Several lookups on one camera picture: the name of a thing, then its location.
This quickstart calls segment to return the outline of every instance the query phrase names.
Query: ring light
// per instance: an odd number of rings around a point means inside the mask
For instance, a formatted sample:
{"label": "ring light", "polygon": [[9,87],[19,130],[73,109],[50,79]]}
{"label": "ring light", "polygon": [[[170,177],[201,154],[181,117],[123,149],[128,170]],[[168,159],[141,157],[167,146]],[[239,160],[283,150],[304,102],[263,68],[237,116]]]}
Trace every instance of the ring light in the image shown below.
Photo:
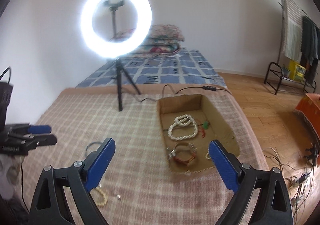
{"label": "ring light", "polygon": [[103,0],[88,0],[81,14],[81,31],[87,46],[102,57],[116,58],[137,48],[145,39],[151,26],[151,7],[148,0],[130,0],[138,14],[137,27],[132,36],[121,42],[108,42],[93,30],[92,17]]}

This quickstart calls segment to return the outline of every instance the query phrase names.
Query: tripod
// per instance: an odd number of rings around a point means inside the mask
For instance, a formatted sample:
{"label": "tripod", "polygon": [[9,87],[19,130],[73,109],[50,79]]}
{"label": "tripod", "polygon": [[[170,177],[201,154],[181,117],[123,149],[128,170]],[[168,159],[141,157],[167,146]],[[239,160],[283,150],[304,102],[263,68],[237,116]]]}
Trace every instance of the tripod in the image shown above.
{"label": "tripod", "polygon": [[[111,4],[109,0],[105,1],[103,5],[108,6],[109,10],[112,13],[112,29],[113,29],[113,38],[116,39],[117,31],[116,31],[116,11],[119,7],[124,5],[124,0],[119,1],[118,3]],[[127,72],[127,70],[124,68],[123,64],[121,63],[121,59],[118,57],[115,60],[116,63],[116,79],[117,79],[117,92],[118,92],[118,103],[119,103],[119,111],[122,112],[122,81],[121,81],[121,74],[122,72],[127,77],[128,81],[132,84],[132,86],[135,88],[137,93],[140,95],[141,92],[132,80],[131,76]]]}

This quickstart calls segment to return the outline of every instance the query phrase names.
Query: baseboard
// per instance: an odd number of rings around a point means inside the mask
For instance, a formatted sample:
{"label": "baseboard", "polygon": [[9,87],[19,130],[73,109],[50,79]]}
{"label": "baseboard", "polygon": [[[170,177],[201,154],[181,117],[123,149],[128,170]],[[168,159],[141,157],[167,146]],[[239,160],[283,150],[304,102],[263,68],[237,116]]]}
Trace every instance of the baseboard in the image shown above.
{"label": "baseboard", "polygon": [[231,74],[238,74],[238,75],[246,75],[251,77],[258,77],[258,78],[265,78],[265,75],[255,74],[255,73],[246,73],[246,72],[238,72],[233,70],[225,70],[225,69],[214,69],[218,73],[231,73]]}

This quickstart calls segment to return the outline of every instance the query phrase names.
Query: clothes rack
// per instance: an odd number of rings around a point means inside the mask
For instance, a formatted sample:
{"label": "clothes rack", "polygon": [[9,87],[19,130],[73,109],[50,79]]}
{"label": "clothes rack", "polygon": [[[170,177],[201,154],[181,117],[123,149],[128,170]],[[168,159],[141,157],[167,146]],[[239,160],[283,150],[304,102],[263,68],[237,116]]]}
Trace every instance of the clothes rack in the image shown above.
{"label": "clothes rack", "polygon": [[[278,58],[277,58],[276,62],[270,62],[269,66],[268,66],[267,73],[266,73],[266,77],[265,77],[263,83],[270,85],[275,90],[275,95],[277,95],[278,91],[292,93],[292,91],[280,90],[281,85],[282,86],[287,86],[287,87],[292,87],[292,88],[298,88],[297,86],[302,86],[302,93],[308,92],[306,90],[306,88],[312,88],[313,89],[313,93],[315,93],[316,87],[317,87],[317,84],[316,84],[315,81],[314,81],[314,84],[310,84],[306,80],[304,80],[304,82],[299,82],[299,81],[295,81],[295,80],[292,80],[290,78],[287,78],[287,77],[284,76],[282,67],[279,65],[280,58],[281,58],[281,50],[282,50],[283,42],[284,42],[284,17],[285,17],[285,15],[284,15],[284,0],[281,0],[281,3],[279,3],[279,4],[281,5],[281,8],[282,8],[282,24],[281,24],[282,26],[281,26],[281,39],[280,39],[280,48],[279,48]],[[271,69],[272,66],[277,67],[277,70]],[[272,82],[268,81],[268,76],[269,76],[270,72],[273,73],[277,78],[279,78],[278,83],[272,83]],[[294,83],[296,86],[291,86],[289,84],[284,84],[283,80],[289,81],[291,83]]]}

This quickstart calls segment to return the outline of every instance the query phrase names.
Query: cardboard box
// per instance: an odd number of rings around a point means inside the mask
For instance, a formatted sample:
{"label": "cardboard box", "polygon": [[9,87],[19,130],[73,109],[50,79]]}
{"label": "cardboard box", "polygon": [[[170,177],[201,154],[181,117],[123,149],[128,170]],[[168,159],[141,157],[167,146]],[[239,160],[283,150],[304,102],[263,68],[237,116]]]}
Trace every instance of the cardboard box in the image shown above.
{"label": "cardboard box", "polygon": [[[239,156],[240,150],[232,129],[206,96],[196,94],[162,98],[157,102],[157,111],[164,142],[165,157],[169,162],[172,173],[171,180],[173,182],[195,179],[212,172],[214,164],[211,160],[207,160],[205,156],[208,153],[209,143],[214,139],[218,139],[228,152],[234,154],[236,157]],[[196,137],[181,140],[183,142],[193,143],[196,147],[196,159],[188,165],[177,163],[168,157],[168,153],[178,142],[168,136],[168,129],[174,123],[175,117],[184,114],[193,116],[198,124],[203,124],[205,120],[210,123],[209,128],[204,130],[204,138],[202,138],[201,128],[198,125],[199,132]],[[180,137],[193,134],[193,132],[194,128],[192,124],[187,127],[175,126],[172,130],[172,135]],[[178,156],[182,159],[188,159],[191,154],[188,149],[185,148],[184,151],[178,151]]]}

